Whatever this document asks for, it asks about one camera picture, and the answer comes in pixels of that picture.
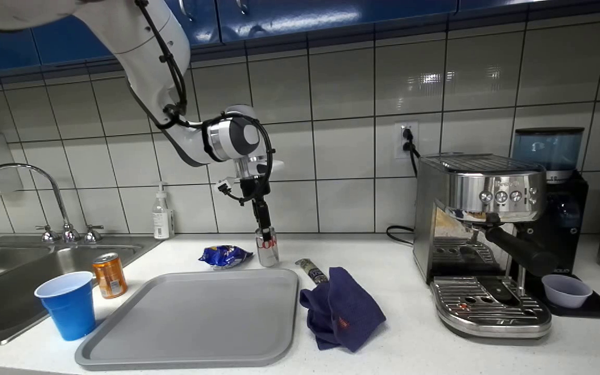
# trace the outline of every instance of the stainless steel machine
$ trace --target stainless steel machine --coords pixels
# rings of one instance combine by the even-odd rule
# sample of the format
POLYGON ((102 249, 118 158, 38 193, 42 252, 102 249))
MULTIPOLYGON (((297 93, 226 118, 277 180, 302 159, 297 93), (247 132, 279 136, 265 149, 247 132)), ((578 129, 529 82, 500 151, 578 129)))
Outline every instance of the stainless steel machine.
POLYGON ((439 319, 454 331, 476 338, 550 331, 551 317, 524 291, 524 273, 551 271, 554 256, 514 232, 519 222, 540 218, 544 188, 542 166, 509 158, 420 158, 412 254, 439 319))

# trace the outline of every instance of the white tile wall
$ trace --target white tile wall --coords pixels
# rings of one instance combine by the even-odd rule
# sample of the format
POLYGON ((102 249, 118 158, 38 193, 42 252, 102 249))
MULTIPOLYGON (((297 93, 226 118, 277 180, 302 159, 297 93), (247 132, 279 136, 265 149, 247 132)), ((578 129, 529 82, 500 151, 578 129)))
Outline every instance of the white tile wall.
MULTIPOLYGON (((279 230, 412 224, 417 178, 399 151, 401 125, 420 154, 505 154, 514 129, 583 126, 585 230, 600 229, 600 14, 307 44, 203 61, 185 74, 190 118, 253 104, 277 149, 266 199, 279 230)), ((210 186, 233 177, 233 163, 187 166, 112 67, 1 77, 0 132, 15 159, 57 180, 79 230, 99 222, 149 234, 158 178, 181 232, 255 229, 250 203, 210 186)), ((0 232, 32 232, 46 221, 57 230, 48 180, 19 172, 23 192, 0 197, 0 232)))

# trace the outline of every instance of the blue cup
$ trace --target blue cup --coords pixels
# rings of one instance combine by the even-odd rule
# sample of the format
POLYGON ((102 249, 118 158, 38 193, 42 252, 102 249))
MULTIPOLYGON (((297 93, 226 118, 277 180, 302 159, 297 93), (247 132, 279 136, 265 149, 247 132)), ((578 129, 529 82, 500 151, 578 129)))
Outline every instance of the blue cup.
POLYGON ((92 278, 90 271, 65 273, 32 291, 66 341, 79 340, 96 326, 92 278))

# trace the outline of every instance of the small bowl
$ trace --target small bowl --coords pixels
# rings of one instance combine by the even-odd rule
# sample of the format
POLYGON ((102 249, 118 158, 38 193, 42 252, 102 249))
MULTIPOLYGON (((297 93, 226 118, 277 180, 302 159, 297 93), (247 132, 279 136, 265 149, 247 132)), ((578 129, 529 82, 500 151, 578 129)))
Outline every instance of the small bowl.
POLYGON ((545 298, 565 307, 578 307, 591 296, 588 283, 569 274, 544 274, 545 298))

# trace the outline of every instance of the plastic cup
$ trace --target plastic cup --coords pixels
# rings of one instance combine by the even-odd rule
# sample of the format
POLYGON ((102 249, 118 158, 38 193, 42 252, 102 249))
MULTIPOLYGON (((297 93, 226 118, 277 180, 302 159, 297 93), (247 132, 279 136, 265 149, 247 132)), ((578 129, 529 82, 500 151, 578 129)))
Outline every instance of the plastic cup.
POLYGON ((32 291, 66 341, 79 340, 96 326, 92 278, 90 271, 65 273, 32 291))
POLYGON ((569 274, 544 274, 542 277, 545 298, 565 307, 578 307, 591 296, 588 283, 569 274))

